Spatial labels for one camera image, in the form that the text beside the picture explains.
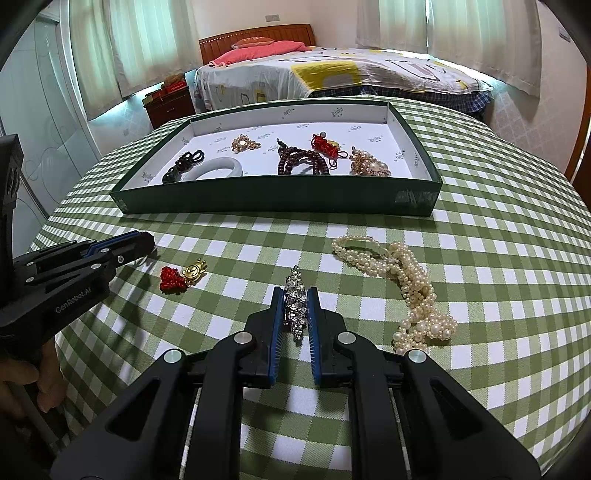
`bed frame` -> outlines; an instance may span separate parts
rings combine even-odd
[[[314,32],[309,23],[249,28],[247,30],[238,30],[199,40],[203,64],[207,65],[210,61],[230,51],[232,44],[238,40],[249,37],[269,37],[273,40],[301,41],[307,47],[316,45]]]

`frosted glass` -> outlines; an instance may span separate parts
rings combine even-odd
[[[0,71],[0,116],[18,134],[22,172],[51,214],[97,158],[76,116],[58,54],[56,25],[35,21]],[[26,252],[44,216],[21,186],[14,212],[13,253]]]

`gold charm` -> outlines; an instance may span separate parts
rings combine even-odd
[[[240,135],[232,141],[232,151],[234,153],[244,152],[245,150],[254,150],[255,148],[261,148],[261,144],[253,142],[246,135]]]
[[[198,258],[195,263],[190,264],[188,267],[183,268],[183,277],[187,280],[187,284],[194,284],[205,275],[207,270],[207,264],[205,260]]]

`finger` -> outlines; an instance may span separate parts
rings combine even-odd
[[[39,365],[39,380],[37,386],[39,390],[48,393],[53,385],[63,380],[60,371],[60,363],[57,359],[56,344],[53,339],[49,340],[41,347],[41,364]]]
[[[21,420],[25,412],[19,402],[15,400],[10,389],[4,382],[0,382],[0,411],[8,413],[12,418]]]
[[[66,398],[66,382],[62,378],[57,381],[48,392],[40,391],[37,395],[37,405],[41,411],[47,413],[52,408],[57,407]]]
[[[0,361],[0,381],[7,380],[27,385],[39,379],[39,372],[28,362],[5,358]]]

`curtain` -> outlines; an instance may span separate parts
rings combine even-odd
[[[427,53],[424,0],[361,0],[357,44]]]
[[[427,53],[424,0],[379,0],[380,47]]]
[[[88,120],[121,103],[102,0],[70,2],[74,68]]]
[[[540,96],[536,0],[430,0],[428,52]]]
[[[115,74],[129,96],[203,64],[191,0],[108,0]]]
[[[203,64],[191,0],[71,0],[70,29],[88,120]]]

